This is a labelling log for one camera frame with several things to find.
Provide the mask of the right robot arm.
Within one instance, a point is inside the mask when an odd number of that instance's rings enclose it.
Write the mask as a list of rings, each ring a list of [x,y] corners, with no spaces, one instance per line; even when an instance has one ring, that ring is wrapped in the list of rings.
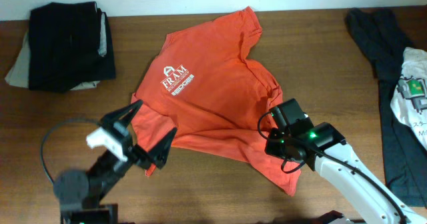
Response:
[[[266,137],[266,153],[307,165],[333,185],[365,223],[425,224],[426,218],[399,200],[363,164],[346,138],[331,124],[311,129],[289,125],[273,128]]]

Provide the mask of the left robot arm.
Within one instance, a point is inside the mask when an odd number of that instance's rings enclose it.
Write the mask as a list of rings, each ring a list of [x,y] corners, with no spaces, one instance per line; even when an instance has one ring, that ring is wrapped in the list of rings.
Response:
[[[102,205],[101,200],[132,166],[148,170],[166,164],[177,129],[162,135],[150,151],[134,145],[127,126],[142,105],[136,101],[104,115],[97,122],[99,128],[87,136],[87,144],[104,146],[106,151],[89,170],[69,169],[53,182],[61,223],[118,223],[118,205]]]

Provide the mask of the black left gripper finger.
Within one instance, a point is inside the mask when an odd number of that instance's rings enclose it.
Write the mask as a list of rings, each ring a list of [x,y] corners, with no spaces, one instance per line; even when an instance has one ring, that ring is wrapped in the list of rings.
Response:
[[[176,133],[177,127],[174,127],[148,152],[151,163],[158,169],[165,166]]]
[[[137,100],[136,102],[126,107],[112,111],[101,118],[100,124],[102,127],[110,128],[113,127],[116,122],[118,122],[121,123],[124,127],[127,127],[142,105],[143,101]]]

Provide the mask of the orange red t-shirt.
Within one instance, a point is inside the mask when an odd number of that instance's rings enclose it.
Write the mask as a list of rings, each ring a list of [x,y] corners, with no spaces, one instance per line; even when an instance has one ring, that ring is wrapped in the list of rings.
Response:
[[[283,91],[248,57],[261,35],[250,8],[168,34],[131,97],[143,101],[131,122],[137,144],[150,150],[175,131],[174,147],[249,163],[294,195],[297,165],[265,152],[275,125],[267,112],[282,102]]]

